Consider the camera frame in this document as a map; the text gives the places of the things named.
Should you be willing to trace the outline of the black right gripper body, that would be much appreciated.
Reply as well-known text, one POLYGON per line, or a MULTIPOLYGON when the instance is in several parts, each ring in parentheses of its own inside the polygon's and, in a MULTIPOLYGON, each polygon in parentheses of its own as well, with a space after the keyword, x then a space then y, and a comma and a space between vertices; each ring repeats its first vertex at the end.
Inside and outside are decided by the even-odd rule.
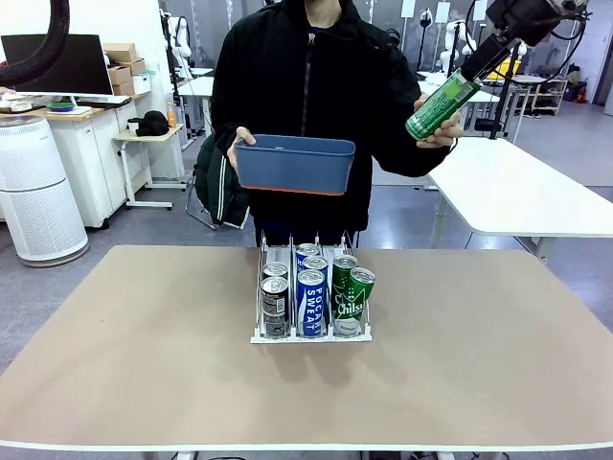
POLYGON ((578 0, 494 0, 486 15, 498 35, 535 46, 558 24, 578 14, 578 0))

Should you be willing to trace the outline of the person's right forearm black sleeve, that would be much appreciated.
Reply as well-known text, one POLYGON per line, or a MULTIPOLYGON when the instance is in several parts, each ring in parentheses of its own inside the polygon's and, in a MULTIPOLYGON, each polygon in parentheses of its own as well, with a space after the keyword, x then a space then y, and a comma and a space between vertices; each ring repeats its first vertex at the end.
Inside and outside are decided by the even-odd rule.
POLYGON ((226 154, 237 137, 237 129, 243 123, 243 113, 234 93, 215 93, 211 100, 212 126, 216 146, 226 154))

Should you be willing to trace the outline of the white cabinet desk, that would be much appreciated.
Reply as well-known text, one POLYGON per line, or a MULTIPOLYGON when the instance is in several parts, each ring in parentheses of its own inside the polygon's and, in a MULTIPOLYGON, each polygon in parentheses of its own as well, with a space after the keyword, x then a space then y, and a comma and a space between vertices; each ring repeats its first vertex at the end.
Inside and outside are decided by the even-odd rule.
POLYGON ((120 145, 114 137, 137 116, 135 103, 80 115, 42 114, 49 122, 79 213, 86 227, 106 229, 127 201, 120 145))

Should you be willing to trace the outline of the white side table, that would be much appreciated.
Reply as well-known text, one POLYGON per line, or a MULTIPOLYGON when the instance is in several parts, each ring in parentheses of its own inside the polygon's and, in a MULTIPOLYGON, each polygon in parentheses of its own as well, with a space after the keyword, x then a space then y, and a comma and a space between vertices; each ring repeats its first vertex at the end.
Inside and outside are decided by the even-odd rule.
MULTIPOLYGON (((166 209, 167 211, 171 211, 173 209, 173 203, 170 201, 143 201, 138 200, 135 197, 135 189, 132 185, 132 178, 129 171, 129 166, 127 163, 127 154, 126 149, 129 144, 151 144, 151 143, 166 143, 172 137, 176 136, 177 133, 183 128, 182 124, 177 124, 174 127, 171 127, 169 131, 163 135, 159 136, 138 136, 136 133, 131 132, 130 130, 122 130, 116 136, 113 137, 113 141, 119 145, 119 149, 117 151, 117 155, 120 157, 123 170, 124 170, 124 179, 125 179, 125 190, 126 190, 126 202, 125 206, 127 208, 157 208, 157 209, 166 209)), ((150 164, 148 160, 148 155, 142 150, 141 151, 141 160, 145 168, 146 173, 146 183, 145 186, 147 189, 159 189, 159 190, 180 190, 185 192, 187 190, 187 184, 183 183, 181 180, 178 182, 154 182, 151 175, 150 164)))

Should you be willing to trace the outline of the blue Pocari Sweat can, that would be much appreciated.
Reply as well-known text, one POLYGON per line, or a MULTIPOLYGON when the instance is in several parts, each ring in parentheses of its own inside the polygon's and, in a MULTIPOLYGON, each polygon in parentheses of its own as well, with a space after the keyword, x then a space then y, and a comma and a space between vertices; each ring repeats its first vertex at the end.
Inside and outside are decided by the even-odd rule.
POLYGON ((320 256, 321 250, 315 243, 301 243, 295 247, 297 265, 302 265, 304 259, 310 256, 320 256))
POLYGON ((298 333, 306 338, 319 337, 325 325, 327 284, 316 269, 304 269, 297 278, 298 333))
POLYGON ((328 277, 329 262, 320 255, 307 256, 303 259, 302 270, 317 270, 328 277))

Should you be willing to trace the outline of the chair frame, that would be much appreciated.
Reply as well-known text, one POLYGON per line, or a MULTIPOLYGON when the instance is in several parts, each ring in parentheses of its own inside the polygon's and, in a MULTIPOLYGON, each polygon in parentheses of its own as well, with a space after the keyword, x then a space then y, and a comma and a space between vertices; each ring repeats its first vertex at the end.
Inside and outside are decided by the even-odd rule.
POLYGON ((186 214, 208 227, 209 229, 216 231, 218 226, 212 222, 209 212, 200 202, 195 190, 195 177, 191 177, 187 183, 187 200, 185 205, 186 214))

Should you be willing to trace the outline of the person's left forearm black sleeve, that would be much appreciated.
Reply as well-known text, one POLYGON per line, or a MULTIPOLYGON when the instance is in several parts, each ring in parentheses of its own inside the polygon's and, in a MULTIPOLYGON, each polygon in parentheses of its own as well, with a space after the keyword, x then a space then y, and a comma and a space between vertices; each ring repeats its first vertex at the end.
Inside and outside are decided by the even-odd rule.
POLYGON ((407 118, 389 111, 375 122, 372 155, 383 171, 407 177, 428 175, 451 152, 452 147, 421 149, 406 130, 407 118))

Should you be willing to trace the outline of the black computer monitor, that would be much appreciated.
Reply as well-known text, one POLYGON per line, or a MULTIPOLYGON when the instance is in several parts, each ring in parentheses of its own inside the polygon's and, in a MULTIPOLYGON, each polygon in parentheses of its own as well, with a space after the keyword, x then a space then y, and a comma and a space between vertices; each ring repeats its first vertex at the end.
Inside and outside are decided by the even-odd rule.
MULTIPOLYGON (((15 64, 29 57, 43 40, 43 34, 2 35, 7 63, 15 64)), ((112 96, 100 37, 69 34, 55 64, 38 79, 16 85, 14 89, 21 93, 112 96)))

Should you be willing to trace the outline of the black Pepsi can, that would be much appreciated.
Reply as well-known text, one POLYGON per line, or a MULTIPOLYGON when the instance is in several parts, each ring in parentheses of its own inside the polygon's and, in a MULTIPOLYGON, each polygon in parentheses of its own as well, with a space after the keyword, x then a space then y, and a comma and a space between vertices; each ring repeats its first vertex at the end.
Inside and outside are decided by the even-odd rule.
POLYGON ((288 267, 281 262, 266 263, 261 271, 261 282, 264 284, 269 279, 274 283, 286 285, 288 282, 288 267))
POLYGON ((264 334, 287 336, 289 327, 289 284, 283 277, 268 277, 261 283, 261 309, 264 334))

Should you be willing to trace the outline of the person's right hand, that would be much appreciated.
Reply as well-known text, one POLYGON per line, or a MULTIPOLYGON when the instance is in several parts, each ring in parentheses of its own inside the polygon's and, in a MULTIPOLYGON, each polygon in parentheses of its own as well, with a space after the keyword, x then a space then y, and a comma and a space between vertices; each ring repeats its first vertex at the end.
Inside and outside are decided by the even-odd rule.
POLYGON ((236 129, 236 135, 234 140, 232 141, 230 147, 227 149, 227 157, 232 168, 237 171, 238 163, 237 163, 237 144, 243 142, 248 146, 253 146, 257 143, 253 134, 244 126, 239 126, 236 129))

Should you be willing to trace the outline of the green Chilsung cider can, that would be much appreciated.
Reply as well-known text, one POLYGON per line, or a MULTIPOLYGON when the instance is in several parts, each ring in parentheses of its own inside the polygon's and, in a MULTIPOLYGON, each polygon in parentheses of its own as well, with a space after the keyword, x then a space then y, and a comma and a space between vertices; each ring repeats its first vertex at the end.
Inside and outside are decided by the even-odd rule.
POLYGON ((360 266, 350 270, 334 315, 334 331, 337 335, 358 334, 363 312, 375 286, 375 275, 360 266))
POLYGON ((480 80, 466 80, 457 69, 406 121, 406 130, 414 139, 424 140, 480 89, 480 80))
POLYGON ((335 257, 332 265, 332 291, 342 293, 349 281, 351 271, 358 267, 358 260, 351 255, 335 257))

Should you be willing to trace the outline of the black cloth bundle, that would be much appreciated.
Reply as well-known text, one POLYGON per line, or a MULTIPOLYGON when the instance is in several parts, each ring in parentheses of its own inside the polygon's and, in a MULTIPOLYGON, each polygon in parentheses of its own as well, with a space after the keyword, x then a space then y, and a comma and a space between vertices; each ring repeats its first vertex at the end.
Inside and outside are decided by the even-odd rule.
POLYGON ((127 128, 137 137, 162 136, 169 132, 167 118, 159 111, 148 111, 143 118, 127 120, 127 128))

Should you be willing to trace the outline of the blue bin orange handles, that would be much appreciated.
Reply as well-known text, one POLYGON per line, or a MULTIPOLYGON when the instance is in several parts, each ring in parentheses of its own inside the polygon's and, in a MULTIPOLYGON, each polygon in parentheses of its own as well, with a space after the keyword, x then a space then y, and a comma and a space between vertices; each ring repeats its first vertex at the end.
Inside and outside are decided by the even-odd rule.
POLYGON ((346 140, 256 134, 236 144, 239 184, 246 189, 341 196, 355 144, 346 140))

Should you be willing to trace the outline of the wooden shelf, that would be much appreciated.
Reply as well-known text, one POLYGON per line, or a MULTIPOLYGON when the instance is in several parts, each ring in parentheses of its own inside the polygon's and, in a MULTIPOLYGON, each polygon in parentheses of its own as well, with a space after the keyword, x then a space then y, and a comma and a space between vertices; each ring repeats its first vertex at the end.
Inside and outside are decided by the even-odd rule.
POLYGON ((518 76, 517 81, 528 84, 525 112, 531 116, 557 115, 566 92, 568 80, 565 78, 541 78, 537 76, 518 76))

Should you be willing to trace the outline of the dark jacket with white stripes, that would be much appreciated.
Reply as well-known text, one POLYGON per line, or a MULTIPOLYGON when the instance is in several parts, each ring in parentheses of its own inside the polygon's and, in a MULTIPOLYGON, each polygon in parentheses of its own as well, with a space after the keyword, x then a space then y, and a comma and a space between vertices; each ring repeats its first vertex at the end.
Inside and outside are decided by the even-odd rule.
POLYGON ((201 145, 193 172, 197 198, 212 224, 243 229, 250 213, 249 194, 213 133, 201 145))

